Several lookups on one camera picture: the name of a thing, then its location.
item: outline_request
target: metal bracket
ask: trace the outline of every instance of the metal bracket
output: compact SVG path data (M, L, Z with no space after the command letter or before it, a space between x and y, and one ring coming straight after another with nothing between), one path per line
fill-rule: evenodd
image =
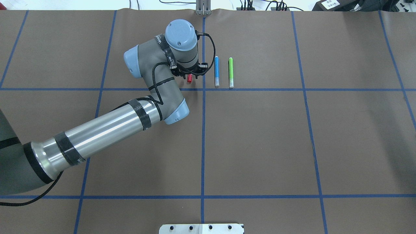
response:
M165 224L159 234L244 234L244 224Z
M197 15L211 15L211 0L196 0Z

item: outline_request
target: white label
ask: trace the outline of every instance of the white label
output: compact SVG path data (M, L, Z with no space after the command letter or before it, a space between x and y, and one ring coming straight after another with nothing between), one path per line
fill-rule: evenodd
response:
M322 2L322 5L327 10L329 10L331 8L334 8L334 7L338 6L338 5L340 5L340 3L337 0L327 0L327 1Z

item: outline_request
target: green marker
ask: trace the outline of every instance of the green marker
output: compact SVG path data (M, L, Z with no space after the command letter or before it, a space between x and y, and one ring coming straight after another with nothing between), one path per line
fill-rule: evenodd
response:
M230 78L230 88L234 88L233 58L228 59L228 76Z

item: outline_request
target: light blue joint cap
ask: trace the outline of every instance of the light blue joint cap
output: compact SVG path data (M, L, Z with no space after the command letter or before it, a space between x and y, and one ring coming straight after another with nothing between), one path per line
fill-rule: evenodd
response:
M129 49L128 51L124 52L124 62L127 65L130 73L135 78L141 78L140 68L139 68L139 55L137 54L137 50L139 49L139 45Z
M168 44L175 50L189 51L196 46L195 28L186 20L174 20L165 31Z
M178 108L171 115L169 115L169 117L165 119L165 123L173 124L185 118L186 116L188 116L188 114L189 114L189 108L184 98L181 104L178 106Z

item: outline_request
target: marker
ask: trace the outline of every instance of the marker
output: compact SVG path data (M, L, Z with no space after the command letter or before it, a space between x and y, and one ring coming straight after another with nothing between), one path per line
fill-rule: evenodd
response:
M233 58L228 59L228 76L230 78L230 88L234 88Z
M215 56L214 62L215 62L215 66L214 66L214 69L215 69L215 87L218 87L218 86L220 86L220 65L219 65L220 58L218 58L218 56Z

